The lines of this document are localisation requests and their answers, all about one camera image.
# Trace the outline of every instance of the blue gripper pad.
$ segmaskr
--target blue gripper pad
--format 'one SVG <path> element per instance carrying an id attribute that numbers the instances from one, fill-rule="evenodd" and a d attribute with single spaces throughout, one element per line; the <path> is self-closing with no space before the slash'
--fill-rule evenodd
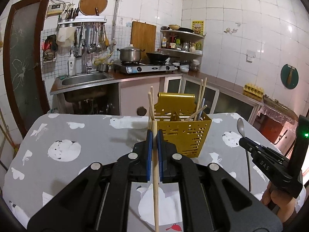
<path id="1" fill-rule="evenodd" d="M 163 162 L 162 162 L 162 136 L 161 133 L 158 132 L 157 134 L 157 147 L 158 147 L 158 159 L 159 159 L 159 175 L 160 181 L 163 181 Z"/>
<path id="2" fill-rule="evenodd" d="M 147 135 L 147 146 L 148 146 L 148 157 L 147 157 L 147 180 L 150 181 L 150 173 L 151 173 L 151 156 L 152 156 L 152 131 L 148 131 Z"/>

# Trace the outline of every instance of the round wooden board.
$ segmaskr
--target round wooden board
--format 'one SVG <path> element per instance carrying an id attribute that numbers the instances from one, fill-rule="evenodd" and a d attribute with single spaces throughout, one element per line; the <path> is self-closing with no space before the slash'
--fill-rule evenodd
<path id="1" fill-rule="evenodd" d="M 86 16 L 95 16 L 95 8 L 98 8 L 99 14 L 102 13 L 107 6 L 107 0 L 79 0 L 79 9 Z"/>

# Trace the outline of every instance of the table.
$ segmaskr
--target table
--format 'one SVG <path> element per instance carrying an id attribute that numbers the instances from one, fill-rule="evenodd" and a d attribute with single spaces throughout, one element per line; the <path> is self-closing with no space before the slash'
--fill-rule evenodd
<path id="1" fill-rule="evenodd" d="M 195 163 L 218 163 L 248 189 L 245 150 L 238 145 L 237 113 L 210 114 L 203 149 Z M 146 139 L 148 117 L 46 114 L 24 138 L 5 176 L 3 198 L 26 227 L 32 217 L 91 163 L 115 162 Z M 246 136 L 276 149 L 244 120 Z M 268 179 L 251 163 L 252 194 L 258 199 Z M 128 232 L 154 231 L 152 179 L 132 183 Z M 178 184 L 159 184 L 160 231 L 183 230 Z M 298 206 L 302 206 L 299 197 Z"/>

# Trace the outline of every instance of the round green board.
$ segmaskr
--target round green board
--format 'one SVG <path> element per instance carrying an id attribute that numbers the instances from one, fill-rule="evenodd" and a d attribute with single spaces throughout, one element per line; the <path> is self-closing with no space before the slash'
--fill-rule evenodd
<path id="1" fill-rule="evenodd" d="M 291 71 L 291 67 L 288 66 L 287 64 L 282 67 L 282 69 L 281 69 L 281 82 L 286 88 L 294 89 L 298 84 L 298 79 L 299 79 L 298 71 L 297 71 L 297 69 L 293 69 L 291 82 L 289 83 L 288 78 L 289 78 L 289 75 L 290 75 L 290 71 Z"/>

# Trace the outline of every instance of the faucet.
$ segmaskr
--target faucet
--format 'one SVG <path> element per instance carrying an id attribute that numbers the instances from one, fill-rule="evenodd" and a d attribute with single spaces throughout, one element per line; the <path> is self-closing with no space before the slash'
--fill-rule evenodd
<path id="1" fill-rule="evenodd" d="M 80 44 L 79 44 L 80 52 L 82 51 L 82 46 L 84 46 L 84 53 L 82 55 L 84 55 L 85 58 L 81 59 L 81 72 L 88 74 L 88 71 L 92 70 L 92 66 L 87 65 L 87 41 L 85 39 L 82 39 L 80 41 Z"/>

